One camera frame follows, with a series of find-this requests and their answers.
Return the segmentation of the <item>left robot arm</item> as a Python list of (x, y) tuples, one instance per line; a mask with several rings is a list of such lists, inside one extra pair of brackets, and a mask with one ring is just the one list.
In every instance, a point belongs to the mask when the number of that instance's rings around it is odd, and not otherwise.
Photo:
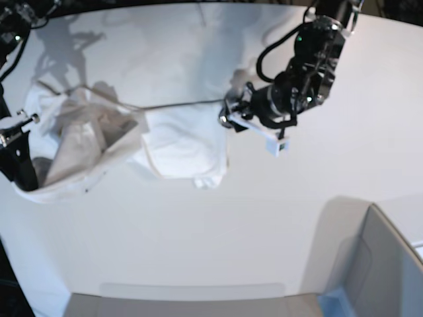
[[(346, 39), (354, 33), (362, 1), (313, 1), (315, 12), (305, 11), (302, 23), (269, 45), (256, 61), (256, 74), (267, 85), (254, 88), (251, 82), (241, 92), (227, 93), (219, 113), (220, 124), (237, 133), (261, 125), (278, 131), (297, 125), (298, 116), (329, 97)], [(273, 50), (294, 38), (294, 55), (284, 71), (274, 78), (263, 72), (263, 61)]]

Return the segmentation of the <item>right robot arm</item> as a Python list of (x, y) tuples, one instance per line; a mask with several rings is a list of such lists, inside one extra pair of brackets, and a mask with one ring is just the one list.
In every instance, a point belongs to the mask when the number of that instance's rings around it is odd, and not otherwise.
[[(61, 1), (1, 2), (1, 66), (7, 63), (8, 56), (15, 49), (19, 50), (12, 65), (1, 75), (1, 81), (18, 65), (31, 31), (47, 25), (61, 4)], [(15, 123), (1, 87), (1, 120), (7, 123), (1, 128), (1, 173), (19, 189), (34, 191), (38, 189), (38, 178), (30, 158), (30, 132), (24, 131), (23, 127), (38, 123), (39, 116), (25, 115), (23, 120)]]

